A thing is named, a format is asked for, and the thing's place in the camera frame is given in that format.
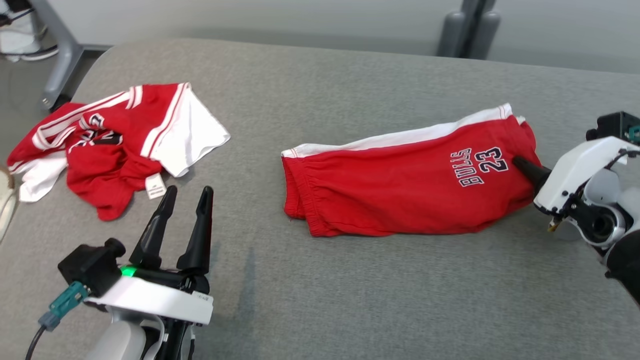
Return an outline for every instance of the crumpled red and white jersey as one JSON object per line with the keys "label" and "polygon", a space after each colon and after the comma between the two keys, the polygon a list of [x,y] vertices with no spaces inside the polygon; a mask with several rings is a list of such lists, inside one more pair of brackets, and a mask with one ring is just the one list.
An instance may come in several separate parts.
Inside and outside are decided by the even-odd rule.
{"label": "crumpled red and white jersey", "polygon": [[312,236],[476,232],[533,200],[511,160],[540,165],[535,150],[509,104],[341,146],[305,143],[281,155],[284,211]]}
{"label": "crumpled red and white jersey", "polygon": [[23,175],[19,198],[35,202],[68,167],[67,185],[119,217],[145,179],[164,168],[174,177],[230,138],[189,83],[134,86],[91,104],[64,104],[34,127],[9,155]]}

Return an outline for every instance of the number 23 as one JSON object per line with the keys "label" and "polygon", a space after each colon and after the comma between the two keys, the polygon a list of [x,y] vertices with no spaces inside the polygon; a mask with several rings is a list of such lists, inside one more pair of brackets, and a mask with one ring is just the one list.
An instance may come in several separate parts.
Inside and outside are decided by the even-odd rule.
{"label": "number 23", "polygon": [[502,151],[499,147],[492,147],[487,151],[481,151],[474,154],[476,161],[480,161],[478,167],[482,172],[489,172],[491,169],[495,171],[507,171],[509,167],[507,162],[502,159]]}

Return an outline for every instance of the gray tablecloth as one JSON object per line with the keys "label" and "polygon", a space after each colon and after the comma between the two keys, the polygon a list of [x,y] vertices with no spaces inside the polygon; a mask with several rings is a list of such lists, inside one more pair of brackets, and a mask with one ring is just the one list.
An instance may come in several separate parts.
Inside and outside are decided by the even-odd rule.
{"label": "gray tablecloth", "polygon": [[[532,206],[479,234],[311,238],[306,223],[282,211],[280,151],[455,121],[510,102],[552,166],[598,116],[640,114],[639,76],[158,40],[109,50],[74,100],[185,81],[232,135],[188,175],[167,181],[179,195],[165,266],[186,246],[202,187],[216,190],[216,307],[211,324],[198,330],[196,358],[637,357],[640,311],[632,299],[604,278],[581,241],[553,239],[548,218]],[[158,201],[137,193],[120,220],[101,222],[62,177],[41,201],[21,204],[0,245],[0,357],[24,356],[38,317],[65,288],[56,265],[66,254],[110,236],[131,251]],[[45,333],[34,358],[82,359],[108,322],[81,306]]]}

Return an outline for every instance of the red pants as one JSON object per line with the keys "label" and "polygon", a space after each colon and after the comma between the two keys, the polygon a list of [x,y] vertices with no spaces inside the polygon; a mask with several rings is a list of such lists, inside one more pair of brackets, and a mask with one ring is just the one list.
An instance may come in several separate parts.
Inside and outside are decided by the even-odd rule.
{"label": "red pants", "polygon": [[535,148],[509,104],[342,146],[302,144],[282,152],[284,211],[312,236],[480,231],[532,201],[511,160],[540,165]]}

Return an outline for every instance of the shoe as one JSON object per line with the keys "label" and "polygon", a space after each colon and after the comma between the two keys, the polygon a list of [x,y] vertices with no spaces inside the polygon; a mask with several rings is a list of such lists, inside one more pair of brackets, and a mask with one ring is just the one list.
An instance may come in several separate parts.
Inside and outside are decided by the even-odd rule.
{"label": "shoe", "polygon": [[0,241],[9,227],[16,197],[13,176],[7,168],[0,166]]}

